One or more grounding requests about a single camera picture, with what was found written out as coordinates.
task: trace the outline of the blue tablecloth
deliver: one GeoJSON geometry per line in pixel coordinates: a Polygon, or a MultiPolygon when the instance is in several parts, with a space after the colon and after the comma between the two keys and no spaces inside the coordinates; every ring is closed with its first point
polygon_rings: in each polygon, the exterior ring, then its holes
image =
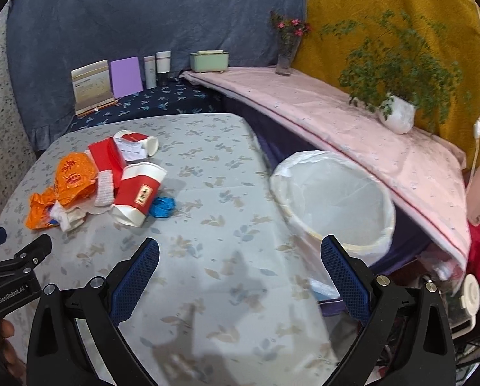
{"type": "Polygon", "coordinates": [[[193,86],[188,81],[175,79],[166,87],[158,86],[122,97],[114,106],[103,108],[82,118],[74,117],[67,133],[123,120],[222,111],[220,93],[201,86],[193,86]]]}

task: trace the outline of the white flower pot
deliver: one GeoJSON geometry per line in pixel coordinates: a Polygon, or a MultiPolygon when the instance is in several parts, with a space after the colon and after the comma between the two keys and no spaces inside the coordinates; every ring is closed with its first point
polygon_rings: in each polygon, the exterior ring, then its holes
{"type": "Polygon", "coordinates": [[[408,133],[415,122],[415,106],[397,96],[391,96],[392,114],[385,120],[382,110],[378,110],[379,120],[397,135],[408,133]]]}

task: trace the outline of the white cylindrical container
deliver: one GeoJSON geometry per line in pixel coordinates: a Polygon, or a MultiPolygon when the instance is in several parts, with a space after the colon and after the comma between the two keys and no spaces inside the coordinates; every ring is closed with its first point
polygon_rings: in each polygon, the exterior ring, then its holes
{"type": "Polygon", "coordinates": [[[327,299],[339,293],[321,261],[326,234],[334,234],[347,254],[367,266],[390,249],[395,228],[390,191],[341,154],[297,152],[277,166],[270,189],[294,236],[292,245],[316,281],[311,288],[327,299]]]}
{"type": "Polygon", "coordinates": [[[156,67],[158,74],[170,72],[170,51],[156,52],[156,67]]]}
{"type": "Polygon", "coordinates": [[[146,56],[144,58],[145,65],[145,88],[156,88],[156,57],[146,56]]]}
{"type": "Polygon", "coordinates": [[[391,96],[392,114],[386,119],[382,110],[378,110],[381,123],[397,135],[404,135],[413,129],[415,123],[415,106],[407,101],[391,96]]]}
{"type": "Polygon", "coordinates": [[[447,316],[451,326],[452,338],[458,338],[472,331],[476,322],[476,314],[480,305],[480,290],[477,279],[472,274],[467,274],[460,290],[453,296],[446,295],[447,316]],[[467,322],[470,324],[461,329],[455,329],[467,322]]]}

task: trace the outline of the yellow cloth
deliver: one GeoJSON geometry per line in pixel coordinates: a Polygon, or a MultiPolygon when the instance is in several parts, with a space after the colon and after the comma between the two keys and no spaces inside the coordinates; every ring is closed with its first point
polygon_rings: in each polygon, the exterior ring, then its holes
{"type": "MultiPolygon", "coordinates": [[[[360,42],[360,34],[343,37],[320,38],[320,29],[327,23],[344,19],[363,20],[365,15],[380,15],[385,10],[424,16],[447,25],[447,38],[439,42],[428,36],[433,51],[450,64],[458,61],[464,80],[459,94],[472,93],[471,111],[463,105],[463,98],[451,106],[449,118],[439,128],[439,135],[454,143],[467,154],[472,164],[475,140],[472,126],[480,114],[480,23],[473,0],[308,0],[307,20],[313,32],[303,39],[294,68],[310,76],[339,87],[338,77],[345,67],[345,57],[360,42]]],[[[416,124],[425,129],[426,122],[416,115],[416,124]]]]}

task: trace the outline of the small bottle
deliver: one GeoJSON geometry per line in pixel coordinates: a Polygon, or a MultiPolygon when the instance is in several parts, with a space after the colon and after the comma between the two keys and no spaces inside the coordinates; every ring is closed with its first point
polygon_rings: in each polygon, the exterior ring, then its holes
{"type": "Polygon", "coordinates": [[[146,56],[145,65],[145,88],[156,88],[156,57],[146,56]]]}
{"type": "Polygon", "coordinates": [[[156,53],[156,68],[158,70],[159,85],[167,86],[170,73],[170,51],[156,53]]]}

